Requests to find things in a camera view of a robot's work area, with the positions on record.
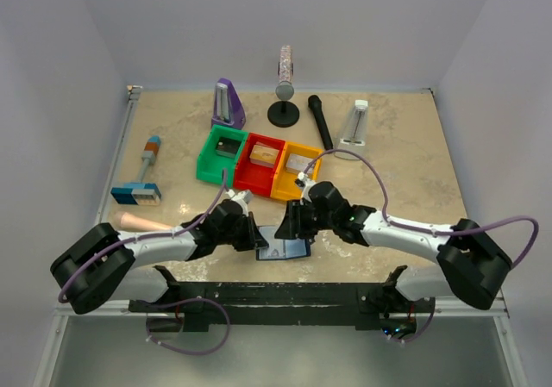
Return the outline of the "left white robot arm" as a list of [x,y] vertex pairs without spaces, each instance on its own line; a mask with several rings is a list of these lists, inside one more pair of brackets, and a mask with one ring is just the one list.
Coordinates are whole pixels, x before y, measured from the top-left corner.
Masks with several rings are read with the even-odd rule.
[[65,250],[50,272],[60,286],[58,301],[83,315],[112,298],[136,268],[201,259],[224,245],[237,252],[268,247],[253,213],[231,199],[164,231],[123,233],[108,222],[99,223]]

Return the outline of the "navy blue card holder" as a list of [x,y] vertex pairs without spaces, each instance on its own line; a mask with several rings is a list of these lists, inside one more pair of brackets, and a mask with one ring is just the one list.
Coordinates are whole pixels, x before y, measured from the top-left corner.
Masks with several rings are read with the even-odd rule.
[[311,244],[307,240],[281,240],[274,237],[274,226],[260,226],[261,236],[267,241],[268,247],[256,252],[257,261],[276,261],[308,258],[311,255]]

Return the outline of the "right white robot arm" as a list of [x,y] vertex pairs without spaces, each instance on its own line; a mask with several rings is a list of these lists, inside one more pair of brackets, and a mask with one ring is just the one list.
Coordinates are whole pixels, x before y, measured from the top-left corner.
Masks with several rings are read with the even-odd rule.
[[382,211],[351,204],[330,182],[307,186],[298,200],[286,204],[275,233],[283,240],[313,240],[330,230],[342,241],[364,247],[399,250],[433,262],[433,266],[407,267],[386,287],[386,305],[395,311],[425,297],[455,296],[465,304],[487,310],[512,269],[510,257],[475,222],[461,219],[455,225],[431,227],[407,221],[386,220]]

